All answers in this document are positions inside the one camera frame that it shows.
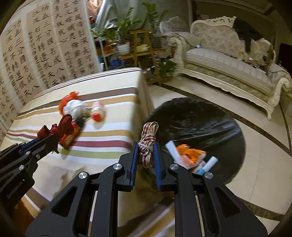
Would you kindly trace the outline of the red bottle black cap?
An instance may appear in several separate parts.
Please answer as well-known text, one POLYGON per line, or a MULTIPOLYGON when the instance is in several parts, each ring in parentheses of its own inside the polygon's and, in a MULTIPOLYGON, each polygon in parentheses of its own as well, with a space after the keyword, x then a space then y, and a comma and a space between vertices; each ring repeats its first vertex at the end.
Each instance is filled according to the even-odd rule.
POLYGON ((65 135, 60 141, 60 145, 67 150, 70 149, 70 147, 74 144, 76 138, 80 135, 85 125, 85 120, 82 116, 78 116, 74 121, 72 121, 71 125, 73 127, 72 133, 69 135, 65 135))

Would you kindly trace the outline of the red ribbon cloth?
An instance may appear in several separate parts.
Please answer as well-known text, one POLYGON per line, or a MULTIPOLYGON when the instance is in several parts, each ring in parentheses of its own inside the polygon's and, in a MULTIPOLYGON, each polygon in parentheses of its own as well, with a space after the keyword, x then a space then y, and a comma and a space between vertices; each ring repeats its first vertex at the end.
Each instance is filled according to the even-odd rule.
POLYGON ((58 142, 55 146, 53 146, 53 151, 57 154, 58 151, 58 143, 62 140, 65 135, 71 135, 74 131, 74 127, 72 125, 73 118, 70 114, 64 115, 59 124, 53 124, 51 129, 48 129, 46 125, 44 125, 37 133, 37 139, 40 141, 50 135, 53 135, 58 142))

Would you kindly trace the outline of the white blue tube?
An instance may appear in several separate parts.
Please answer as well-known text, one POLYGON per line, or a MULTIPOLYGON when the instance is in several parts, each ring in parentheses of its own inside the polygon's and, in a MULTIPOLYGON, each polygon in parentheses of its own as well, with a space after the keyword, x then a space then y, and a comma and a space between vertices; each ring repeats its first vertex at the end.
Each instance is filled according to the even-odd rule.
POLYGON ((173 141, 165 144, 165 147, 173 162, 190 170, 190 172, 202 175, 209 172, 214 165, 218 162, 216 157, 211 157, 207 162, 204 161, 206 152, 198 149, 190 148, 187 144, 175 146, 173 141))

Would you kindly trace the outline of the small white red-capped bottle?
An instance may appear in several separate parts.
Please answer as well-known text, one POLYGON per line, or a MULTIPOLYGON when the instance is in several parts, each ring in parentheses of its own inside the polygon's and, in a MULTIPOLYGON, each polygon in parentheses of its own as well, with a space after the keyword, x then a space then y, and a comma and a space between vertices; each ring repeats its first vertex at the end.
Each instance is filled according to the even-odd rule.
POLYGON ((94 121, 100 122, 103 120, 105 114, 104 105, 100 101, 96 101, 93 103, 91 110, 91 118, 94 121))

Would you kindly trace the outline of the clear orange snack wrapper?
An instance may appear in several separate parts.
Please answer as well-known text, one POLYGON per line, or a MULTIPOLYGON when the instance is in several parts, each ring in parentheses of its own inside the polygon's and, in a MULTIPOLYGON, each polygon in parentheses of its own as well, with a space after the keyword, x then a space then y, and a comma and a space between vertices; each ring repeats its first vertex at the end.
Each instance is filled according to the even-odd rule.
POLYGON ((187 144, 176 146, 180 155, 180 165, 186 169, 196 168, 206 157, 206 152, 198 149, 190 148, 187 144))

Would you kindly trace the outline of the black trash bag bin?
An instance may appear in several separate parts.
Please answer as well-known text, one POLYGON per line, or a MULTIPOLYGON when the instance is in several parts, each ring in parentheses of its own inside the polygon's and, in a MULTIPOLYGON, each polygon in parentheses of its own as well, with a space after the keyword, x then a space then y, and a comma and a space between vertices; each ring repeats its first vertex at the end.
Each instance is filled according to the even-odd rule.
POLYGON ((175 98, 164 102, 147 118, 157 122, 156 140, 161 150, 173 141, 206 152, 206 159, 218 162, 211 172, 228 184, 240 171, 245 159, 245 139, 237 122, 223 109, 199 98, 175 98))

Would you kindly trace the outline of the metal scouring pad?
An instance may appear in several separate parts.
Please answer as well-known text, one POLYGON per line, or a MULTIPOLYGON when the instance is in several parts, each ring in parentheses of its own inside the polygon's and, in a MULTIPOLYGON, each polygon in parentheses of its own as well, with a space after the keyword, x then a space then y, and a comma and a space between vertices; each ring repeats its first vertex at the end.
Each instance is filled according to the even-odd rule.
POLYGON ((84 108, 82 110, 81 116, 83 119, 87 119, 91 117, 92 108, 84 108))

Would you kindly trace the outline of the striped tablecloth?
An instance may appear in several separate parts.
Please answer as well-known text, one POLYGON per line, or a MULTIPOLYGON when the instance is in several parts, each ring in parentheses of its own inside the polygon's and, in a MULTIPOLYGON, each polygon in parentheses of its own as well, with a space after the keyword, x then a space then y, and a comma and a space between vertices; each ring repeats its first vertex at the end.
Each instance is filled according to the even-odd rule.
MULTIPOLYGON (((59 147, 48 154, 33 177, 34 186, 16 208, 17 226, 28 226, 45 206, 81 171, 103 171, 130 152, 141 138, 142 127, 153 111, 147 85, 139 68, 119 69, 73 79, 33 98, 1 138, 1 147, 36 138, 42 126, 58 123, 62 98, 77 92, 87 107, 104 105, 100 122, 85 120, 69 150, 59 147)), ((151 185, 145 170, 138 169, 134 189, 119 193, 119 236, 173 236, 174 204, 151 185)))

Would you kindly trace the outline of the calligraphy folding screen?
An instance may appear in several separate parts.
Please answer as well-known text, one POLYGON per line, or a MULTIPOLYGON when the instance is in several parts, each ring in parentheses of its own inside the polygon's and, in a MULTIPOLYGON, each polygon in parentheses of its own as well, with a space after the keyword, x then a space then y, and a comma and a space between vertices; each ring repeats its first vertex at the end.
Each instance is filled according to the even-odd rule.
POLYGON ((85 1, 32 1, 1 33, 1 138, 37 94, 101 70, 85 1))

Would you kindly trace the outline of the white metal shelf rack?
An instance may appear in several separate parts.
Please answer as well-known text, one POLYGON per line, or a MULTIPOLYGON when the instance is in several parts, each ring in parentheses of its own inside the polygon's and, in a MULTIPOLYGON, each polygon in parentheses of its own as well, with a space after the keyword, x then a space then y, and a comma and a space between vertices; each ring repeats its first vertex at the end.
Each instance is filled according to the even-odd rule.
POLYGON ((94 41, 102 71, 116 70, 123 67, 123 62, 119 59, 116 43, 104 38, 94 38, 94 41))

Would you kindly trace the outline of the small yellow bowl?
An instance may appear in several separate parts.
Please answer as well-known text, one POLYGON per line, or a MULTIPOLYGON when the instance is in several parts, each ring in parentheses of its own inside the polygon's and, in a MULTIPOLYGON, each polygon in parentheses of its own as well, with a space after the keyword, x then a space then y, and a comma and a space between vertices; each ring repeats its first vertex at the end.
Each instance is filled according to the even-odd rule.
POLYGON ((136 47, 137 53, 147 52, 149 50, 149 46, 147 44, 141 44, 136 47))

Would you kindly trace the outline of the wooden plant stand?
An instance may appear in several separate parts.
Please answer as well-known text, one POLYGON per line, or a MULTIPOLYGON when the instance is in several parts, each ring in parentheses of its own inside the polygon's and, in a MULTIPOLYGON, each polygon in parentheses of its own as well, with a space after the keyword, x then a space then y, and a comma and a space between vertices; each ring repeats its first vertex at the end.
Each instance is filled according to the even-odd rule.
POLYGON ((158 53, 164 53, 166 50, 164 50, 163 48, 159 48, 159 49, 153 49, 152 48, 152 42, 150 40, 150 30, 135 30, 135 31, 130 31, 130 35, 133 36, 133 44, 134 44, 134 52, 130 53, 129 55, 125 55, 125 56, 119 56, 120 60, 127 60, 127 59, 133 59, 134 60, 134 67, 138 66, 138 57, 140 56, 147 56, 150 55, 152 58, 152 62, 155 68, 155 78, 154 81, 148 82, 148 84, 154 84, 154 83, 158 83, 158 85, 160 86, 162 83, 162 79, 161 76, 159 74, 159 68, 158 68, 158 63, 156 61, 156 57, 155 55, 158 53), (148 50, 145 52, 137 52, 137 46, 138 46, 138 35, 139 34, 143 34, 145 37, 145 40, 147 42, 147 46, 148 46, 148 50))

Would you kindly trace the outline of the low green floor plant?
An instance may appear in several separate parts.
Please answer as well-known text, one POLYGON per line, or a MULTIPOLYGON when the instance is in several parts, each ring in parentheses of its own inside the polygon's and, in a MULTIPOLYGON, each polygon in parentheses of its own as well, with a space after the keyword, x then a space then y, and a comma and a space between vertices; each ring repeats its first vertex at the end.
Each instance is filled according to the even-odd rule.
POLYGON ((159 74, 161 77, 172 77, 176 70, 177 63, 170 59, 162 59, 159 62, 159 74))

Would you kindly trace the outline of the tall green plant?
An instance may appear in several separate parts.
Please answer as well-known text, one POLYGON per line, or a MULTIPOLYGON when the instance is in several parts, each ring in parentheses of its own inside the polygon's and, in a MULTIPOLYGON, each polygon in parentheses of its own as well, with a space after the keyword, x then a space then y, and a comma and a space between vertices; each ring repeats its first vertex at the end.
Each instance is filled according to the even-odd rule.
POLYGON ((161 46, 161 36, 159 34, 159 26, 161 21, 164 19, 166 13, 168 12, 167 9, 163 10, 162 12, 158 12, 156 9, 155 3, 148 3, 143 2, 141 3, 147 10, 147 19, 150 24, 150 39, 152 42, 152 48, 160 49, 161 46))

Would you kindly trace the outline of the black garment on sofa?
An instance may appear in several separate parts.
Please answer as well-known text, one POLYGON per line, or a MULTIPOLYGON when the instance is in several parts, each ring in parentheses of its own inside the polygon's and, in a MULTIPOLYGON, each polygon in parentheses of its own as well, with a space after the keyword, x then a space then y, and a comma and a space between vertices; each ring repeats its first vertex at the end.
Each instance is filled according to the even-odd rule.
POLYGON ((254 29, 246 21, 236 18, 234 20, 233 29, 238 34, 240 40, 245 41, 245 51, 250 52, 251 40, 258 41, 263 38, 262 34, 254 29))

